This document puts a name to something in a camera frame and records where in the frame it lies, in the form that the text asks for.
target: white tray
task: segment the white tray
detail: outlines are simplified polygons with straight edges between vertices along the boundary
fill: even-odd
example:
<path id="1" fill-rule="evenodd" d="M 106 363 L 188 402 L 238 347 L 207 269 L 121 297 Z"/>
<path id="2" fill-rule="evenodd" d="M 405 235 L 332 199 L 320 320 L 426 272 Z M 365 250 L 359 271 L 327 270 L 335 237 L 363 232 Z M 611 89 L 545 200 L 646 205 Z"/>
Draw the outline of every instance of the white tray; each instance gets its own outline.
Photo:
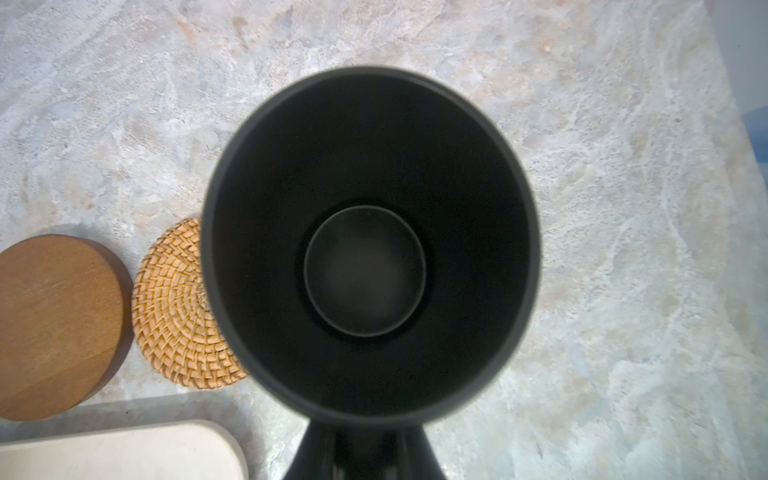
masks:
<path id="1" fill-rule="evenodd" d="M 246 480 L 243 450 L 203 420 L 0 445 L 1 480 Z"/>

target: black cup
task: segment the black cup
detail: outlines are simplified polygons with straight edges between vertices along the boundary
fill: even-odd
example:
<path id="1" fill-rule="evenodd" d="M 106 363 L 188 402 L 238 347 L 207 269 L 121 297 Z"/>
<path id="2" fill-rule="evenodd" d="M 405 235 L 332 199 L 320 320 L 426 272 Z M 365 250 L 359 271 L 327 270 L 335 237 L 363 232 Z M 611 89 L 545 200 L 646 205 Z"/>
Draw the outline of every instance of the black cup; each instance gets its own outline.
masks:
<path id="1" fill-rule="evenodd" d="M 264 103 L 203 212 L 219 327 L 312 419 L 289 479 L 444 478 L 421 425 L 506 363 L 539 255 L 502 136 L 457 94 L 389 68 L 327 71 Z"/>

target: rattan coaster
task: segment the rattan coaster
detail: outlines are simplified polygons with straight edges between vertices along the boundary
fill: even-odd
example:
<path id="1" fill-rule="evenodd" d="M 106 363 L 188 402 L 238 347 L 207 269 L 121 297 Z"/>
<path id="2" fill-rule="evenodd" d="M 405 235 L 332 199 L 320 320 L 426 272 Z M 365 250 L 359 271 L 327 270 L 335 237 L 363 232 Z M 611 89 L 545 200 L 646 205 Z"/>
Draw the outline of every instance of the rattan coaster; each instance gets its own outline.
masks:
<path id="1" fill-rule="evenodd" d="M 208 309 L 200 273 L 200 223 L 177 223 L 150 248 L 136 275 L 136 341 L 152 366 L 183 386 L 215 389 L 246 377 Z"/>

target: marble countertop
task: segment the marble countertop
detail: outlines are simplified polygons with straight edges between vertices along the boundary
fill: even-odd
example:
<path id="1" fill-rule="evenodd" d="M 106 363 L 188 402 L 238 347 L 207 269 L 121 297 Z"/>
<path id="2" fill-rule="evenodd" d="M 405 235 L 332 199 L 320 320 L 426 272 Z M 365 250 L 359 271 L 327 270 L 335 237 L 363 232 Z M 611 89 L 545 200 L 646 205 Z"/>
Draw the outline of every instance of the marble countertop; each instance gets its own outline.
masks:
<path id="1" fill-rule="evenodd" d="M 9 0 L 0 250 L 69 233 L 131 272 L 199 213 L 268 95 L 340 65 L 436 78 L 528 173 L 543 272 L 514 359 L 428 427 L 449 478 L 768 478 L 768 201 L 701 0 Z M 281 478 L 306 420 L 252 380 L 195 392 L 132 348 L 26 439 L 180 419 Z"/>

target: round wooden board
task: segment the round wooden board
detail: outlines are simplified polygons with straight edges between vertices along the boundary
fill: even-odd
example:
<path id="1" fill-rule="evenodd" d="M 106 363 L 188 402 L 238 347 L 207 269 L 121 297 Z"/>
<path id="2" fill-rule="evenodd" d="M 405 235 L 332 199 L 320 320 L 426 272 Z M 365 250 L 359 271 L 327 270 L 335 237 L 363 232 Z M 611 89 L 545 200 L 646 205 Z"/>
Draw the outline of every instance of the round wooden board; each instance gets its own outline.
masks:
<path id="1" fill-rule="evenodd" d="M 42 235 L 0 253 L 0 417 L 44 419 L 97 392 L 130 318 L 131 277 L 99 243 Z"/>

